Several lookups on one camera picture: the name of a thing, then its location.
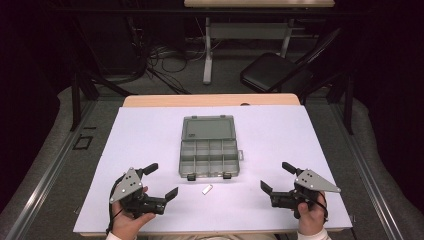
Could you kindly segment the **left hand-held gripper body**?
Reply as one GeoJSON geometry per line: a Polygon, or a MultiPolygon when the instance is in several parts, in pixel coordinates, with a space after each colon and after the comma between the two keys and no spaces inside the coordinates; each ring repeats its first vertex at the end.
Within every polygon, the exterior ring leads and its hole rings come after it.
{"type": "Polygon", "coordinates": [[[109,203],[119,202],[124,211],[138,218],[144,213],[162,215],[165,211],[165,198],[150,197],[144,192],[142,169],[130,167],[115,183],[109,203]]]}

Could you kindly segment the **white table sheet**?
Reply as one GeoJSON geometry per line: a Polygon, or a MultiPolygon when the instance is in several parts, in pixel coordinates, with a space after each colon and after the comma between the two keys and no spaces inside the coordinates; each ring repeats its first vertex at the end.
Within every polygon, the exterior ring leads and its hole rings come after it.
{"type": "Polygon", "coordinates": [[[85,199],[75,232],[102,235],[109,223],[109,195],[130,167],[158,163],[143,178],[149,194],[162,196],[175,187],[178,196],[141,230],[144,235],[228,234],[293,231],[289,209],[274,208],[260,181],[276,191],[289,191],[294,177],[288,162],[333,178],[306,109],[302,106],[122,107],[113,124],[85,199]],[[187,116],[234,117],[237,143],[244,158],[238,176],[200,178],[189,182],[178,172],[183,120],[187,116]],[[207,185],[213,189],[206,195],[207,185]]]}

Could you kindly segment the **person's right hand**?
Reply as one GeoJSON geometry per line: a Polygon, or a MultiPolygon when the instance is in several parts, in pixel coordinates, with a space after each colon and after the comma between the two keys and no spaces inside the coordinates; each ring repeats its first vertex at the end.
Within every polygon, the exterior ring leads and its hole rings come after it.
{"type": "Polygon", "coordinates": [[[317,201],[318,204],[314,204],[311,208],[308,207],[307,203],[298,205],[300,214],[298,232],[312,235],[324,228],[326,202],[322,194],[318,196],[317,201]]]}

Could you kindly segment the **person's left hand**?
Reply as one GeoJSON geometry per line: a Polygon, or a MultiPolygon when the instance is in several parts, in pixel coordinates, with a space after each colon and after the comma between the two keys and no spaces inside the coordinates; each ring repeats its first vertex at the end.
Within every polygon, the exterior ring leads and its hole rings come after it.
{"type": "Polygon", "coordinates": [[[134,218],[125,212],[119,202],[115,202],[112,207],[112,230],[111,233],[120,240],[134,240],[140,229],[156,217],[154,213],[146,213],[138,218],[134,218]]]}

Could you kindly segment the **grey clear compartment box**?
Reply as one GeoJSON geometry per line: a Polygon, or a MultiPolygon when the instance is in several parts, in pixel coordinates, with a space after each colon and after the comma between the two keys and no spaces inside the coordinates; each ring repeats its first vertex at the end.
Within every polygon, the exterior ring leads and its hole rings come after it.
{"type": "Polygon", "coordinates": [[[231,179],[240,173],[234,117],[187,116],[183,120],[179,174],[188,181],[198,178],[231,179]]]}

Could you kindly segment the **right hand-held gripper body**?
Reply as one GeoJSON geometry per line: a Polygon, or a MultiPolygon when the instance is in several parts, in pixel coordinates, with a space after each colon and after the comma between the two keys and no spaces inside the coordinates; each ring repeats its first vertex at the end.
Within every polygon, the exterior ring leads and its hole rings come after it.
{"type": "MultiPolygon", "coordinates": [[[[339,187],[313,170],[296,169],[294,189],[289,192],[275,192],[273,190],[272,194],[269,195],[272,207],[291,209],[294,211],[294,217],[299,219],[298,205],[300,203],[307,203],[308,207],[311,208],[314,204],[318,204],[317,198],[320,194],[323,195],[324,192],[341,192],[339,187]]],[[[325,211],[325,219],[327,219],[327,207],[325,207],[325,211]]]]}

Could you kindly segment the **black metal stand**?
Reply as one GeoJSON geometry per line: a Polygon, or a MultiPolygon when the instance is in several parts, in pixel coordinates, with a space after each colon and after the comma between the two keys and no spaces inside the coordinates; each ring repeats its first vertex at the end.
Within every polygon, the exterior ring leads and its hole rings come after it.
{"type": "Polygon", "coordinates": [[[123,97],[130,96],[131,93],[100,74],[94,66],[90,46],[86,43],[84,35],[77,26],[72,24],[72,28],[68,33],[71,37],[70,47],[73,49],[71,53],[73,71],[71,79],[73,117],[71,130],[75,131],[82,122],[81,94],[84,94],[89,101],[96,101],[100,96],[96,84],[103,85],[123,97]]]}
{"type": "Polygon", "coordinates": [[[339,103],[343,101],[343,118],[342,123],[347,132],[352,135],[352,108],[354,98],[354,73],[352,71],[339,71],[330,74],[328,77],[315,81],[312,85],[308,86],[300,96],[300,102],[305,104],[307,98],[314,92],[330,86],[330,90],[326,95],[326,101],[329,104],[339,103]]]}

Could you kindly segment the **white-legged desk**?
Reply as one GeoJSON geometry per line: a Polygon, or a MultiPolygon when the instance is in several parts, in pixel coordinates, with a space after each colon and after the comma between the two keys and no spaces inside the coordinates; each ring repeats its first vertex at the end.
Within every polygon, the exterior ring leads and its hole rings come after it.
{"type": "MultiPolygon", "coordinates": [[[[195,10],[315,10],[332,8],[334,0],[184,0],[184,6],[195,10]]],[[[205,65],[203,83],[212,81],[213,39],[280,39],[283,41],[280,53],[285,55],[292,33],[293,18],[277,23],[217,23],[205,18],[205,65]]]]}

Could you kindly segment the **black folding chair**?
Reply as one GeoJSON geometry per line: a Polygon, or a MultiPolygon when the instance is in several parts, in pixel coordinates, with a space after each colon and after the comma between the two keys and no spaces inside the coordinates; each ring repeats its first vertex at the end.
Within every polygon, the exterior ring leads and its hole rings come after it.
{"type": "Polygon", "coordinates": [[[300,96],[312,83],[314,73],[310,66],[340,33],[340,28],[328,33],[295,62],[274,53],[264,53],[241,71],[240,82],[257,93],[293,93],[300,96]]]}

